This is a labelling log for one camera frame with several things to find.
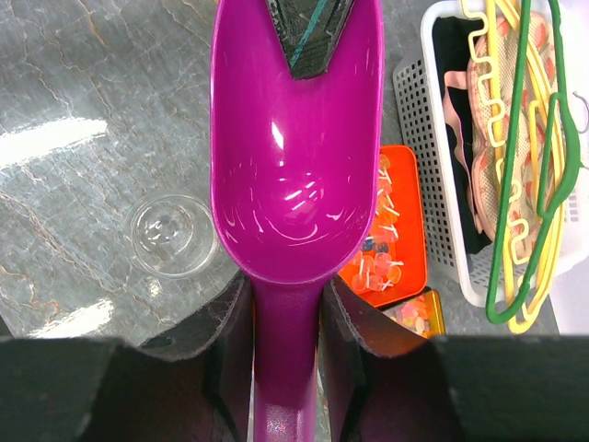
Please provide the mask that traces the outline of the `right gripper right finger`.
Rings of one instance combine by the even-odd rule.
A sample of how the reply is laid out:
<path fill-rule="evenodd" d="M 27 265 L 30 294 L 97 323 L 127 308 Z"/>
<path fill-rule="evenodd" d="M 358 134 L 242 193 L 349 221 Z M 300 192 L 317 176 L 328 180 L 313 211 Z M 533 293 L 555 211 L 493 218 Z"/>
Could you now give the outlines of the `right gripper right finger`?
<path fill-rule="evenodd" d="M 324 288 L 320 323 L 332 440 L 441 440 L 439 364 L 423 338 L 339 277 Z"/>

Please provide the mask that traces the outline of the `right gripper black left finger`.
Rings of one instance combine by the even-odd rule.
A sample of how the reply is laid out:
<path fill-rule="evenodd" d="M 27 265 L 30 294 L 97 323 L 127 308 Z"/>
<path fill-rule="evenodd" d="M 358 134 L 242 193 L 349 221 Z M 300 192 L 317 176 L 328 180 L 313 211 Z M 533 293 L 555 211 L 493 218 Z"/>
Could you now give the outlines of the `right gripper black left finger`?
<path fill-rule="evenodd" d="M 251 282 L 241 271 L 211 300 L 140 349 L 171 362 L 201 360 L 199 392 L 212 408 L 212 441 L 248 437 L 253 358 Z"/>

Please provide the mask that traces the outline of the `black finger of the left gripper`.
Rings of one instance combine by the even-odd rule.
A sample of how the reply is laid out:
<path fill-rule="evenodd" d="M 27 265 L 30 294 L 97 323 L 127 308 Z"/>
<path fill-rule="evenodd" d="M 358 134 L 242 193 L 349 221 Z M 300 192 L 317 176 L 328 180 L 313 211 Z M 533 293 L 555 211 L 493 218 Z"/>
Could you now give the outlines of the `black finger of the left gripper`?
<path fill-rule="evenodd" d="M 337 48 L 353 0 L 268 0 L 272 24 L 290 75 L 323 75 Z"/>

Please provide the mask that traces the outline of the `gold tin of gummies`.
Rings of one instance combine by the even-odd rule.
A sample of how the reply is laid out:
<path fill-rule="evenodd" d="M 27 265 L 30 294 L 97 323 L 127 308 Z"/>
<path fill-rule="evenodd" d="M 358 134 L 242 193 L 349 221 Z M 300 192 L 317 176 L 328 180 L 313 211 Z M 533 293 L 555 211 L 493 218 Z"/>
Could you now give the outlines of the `gold tin of gummies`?
<path fill-rule="evenodd" d="M 429 289 L 382 312 L 407 330 L 429 339 L 446 334 L 439 294 Z"/>

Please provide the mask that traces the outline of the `orange tray of lollipops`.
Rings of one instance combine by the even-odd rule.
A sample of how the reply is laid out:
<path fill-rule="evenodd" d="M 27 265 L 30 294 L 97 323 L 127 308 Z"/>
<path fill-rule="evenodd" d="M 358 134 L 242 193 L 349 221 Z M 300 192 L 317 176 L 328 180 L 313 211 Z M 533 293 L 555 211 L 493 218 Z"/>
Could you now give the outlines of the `orange tray of lollipops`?
<path fill-rule="evenodd" d="M 409 147 L 381 147 L 376 190 L 373 224 L 340 277 L 379 308 L 419 294 L 427 282 L 422 197 Z"/>

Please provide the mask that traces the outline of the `purple plastic scoop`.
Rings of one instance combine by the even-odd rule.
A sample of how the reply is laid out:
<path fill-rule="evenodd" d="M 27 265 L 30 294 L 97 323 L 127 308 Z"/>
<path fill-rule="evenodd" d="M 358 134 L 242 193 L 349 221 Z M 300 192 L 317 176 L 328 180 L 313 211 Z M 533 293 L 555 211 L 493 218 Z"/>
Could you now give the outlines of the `purple plastic scoop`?
<path fill-rule="evenodd" d="M 294 80 L 265 1 L 223 1 L 211 48 L 211 205 L 249 277 L 257 441 L 315 435 L 320 298 L 375 213 L 382 6 L 355 1 L 327 71 Z"/>

